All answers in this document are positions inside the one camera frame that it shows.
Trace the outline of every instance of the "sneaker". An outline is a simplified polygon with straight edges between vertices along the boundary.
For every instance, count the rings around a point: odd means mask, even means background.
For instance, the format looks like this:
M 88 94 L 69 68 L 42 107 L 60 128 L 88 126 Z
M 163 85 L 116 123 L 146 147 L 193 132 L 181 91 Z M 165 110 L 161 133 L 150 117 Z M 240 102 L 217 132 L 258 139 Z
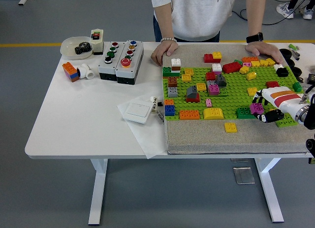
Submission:
M 301 10 L 301 13 L 303 14 L 303 19 L 305 20 L 311 20 L 312 16 L 313 16 L 313 9 L 312 10 L 307 10 L 306 6 L 304 7 L 304 9 Z
M 294 9 L 288 9 L 289 3 L 277 5 L 277 12 L 283 15 L 287 19 L 292 19 L 294 16 Z

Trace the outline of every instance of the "control box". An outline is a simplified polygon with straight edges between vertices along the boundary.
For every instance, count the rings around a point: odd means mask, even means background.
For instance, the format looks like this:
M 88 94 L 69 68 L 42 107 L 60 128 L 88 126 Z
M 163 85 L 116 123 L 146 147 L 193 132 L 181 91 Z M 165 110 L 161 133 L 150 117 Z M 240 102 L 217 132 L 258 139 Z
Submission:
M 109 42 L 98 65 L 101 79 L 134 85 L 143 58 L 143 42 Z
M 91 31 L 90 44 L 92 45 L 94 55 L 103 55 L 103 30 L 96 29 Z

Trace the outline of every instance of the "person's left hand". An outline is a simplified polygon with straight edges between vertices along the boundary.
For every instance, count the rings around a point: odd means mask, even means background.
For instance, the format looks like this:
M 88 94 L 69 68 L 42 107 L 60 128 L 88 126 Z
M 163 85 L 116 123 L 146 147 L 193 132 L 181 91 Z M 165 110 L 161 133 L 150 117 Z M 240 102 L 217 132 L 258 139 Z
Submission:
M 265 42 L 250 42 L 247 44 L 247 46 L 245 46 L 245 49 L 249 52 L 252 52 L 255 56 L 266 54 L 272 56 L 279 64 L 282 64 L 283 62 L 282 54 L 275 45 Z

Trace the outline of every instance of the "white table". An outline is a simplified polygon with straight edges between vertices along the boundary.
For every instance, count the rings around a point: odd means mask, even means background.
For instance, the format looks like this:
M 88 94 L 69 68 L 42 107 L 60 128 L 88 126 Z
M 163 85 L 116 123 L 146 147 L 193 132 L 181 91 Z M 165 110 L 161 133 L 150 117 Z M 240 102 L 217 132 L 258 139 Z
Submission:
M 278 43 L 279 48 L 288 44 Z M 84 60 L 70 61 L 75 67 L 88 64 L 96 73 L 94 79 L 82 79 L 71 83 L 66 78 L 61 58 L 46 97 L 25 147 L 26 154 L 33 159 L 90 159 L 95 170 L 95 184 L 91 204 L 89 225 L 100 221 L 102 199 L 108 159 L 145 159 L 137 140 L 122 119 L 117 105 L 140 96 L 144 91 L 154 91 L 161 82 L 160 67 L 153 64 L 150 55 L 157 44 L 144 43 L 144 57 L 135 85 L 118 84 L 101 80 L 97 65 L 101 56 L 90 56 Z M 301 58 L 296 66 L 305 70 L 315 65 L 315 46 L 298 44 Z M 166 150 L 165 142 L 160 146 Z M 156 159 L 195 158 L 255 158 L 273 222 L 283 222 L 283 216 L 269 175 L 269 170 L 280 158 L 307 158 L 301 154 L 224 154 L 224 155 L 157 155 Z

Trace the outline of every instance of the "hand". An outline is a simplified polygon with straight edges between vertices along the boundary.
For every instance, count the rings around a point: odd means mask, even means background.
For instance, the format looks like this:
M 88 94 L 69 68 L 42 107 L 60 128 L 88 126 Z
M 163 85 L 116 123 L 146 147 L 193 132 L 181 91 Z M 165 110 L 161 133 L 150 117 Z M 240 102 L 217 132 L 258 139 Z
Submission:
M 245 49 L 252 52 L 255 56 L 266 54 L 272 56 L 279 64 L 282 64 L 283 62 L 282 54 L 275 45 L 265 42 L 250 42 L 247 46 L 245 46 Z
M 167 56 L 171 56 L 173 52 L 178 48 L 177 42 L 172 40 L 166 40 L 161 42 L 159 46 L 151 54 L 151 59 L 158 65 L 162 66 L 163 64 L 163 54 L 166 52 Z

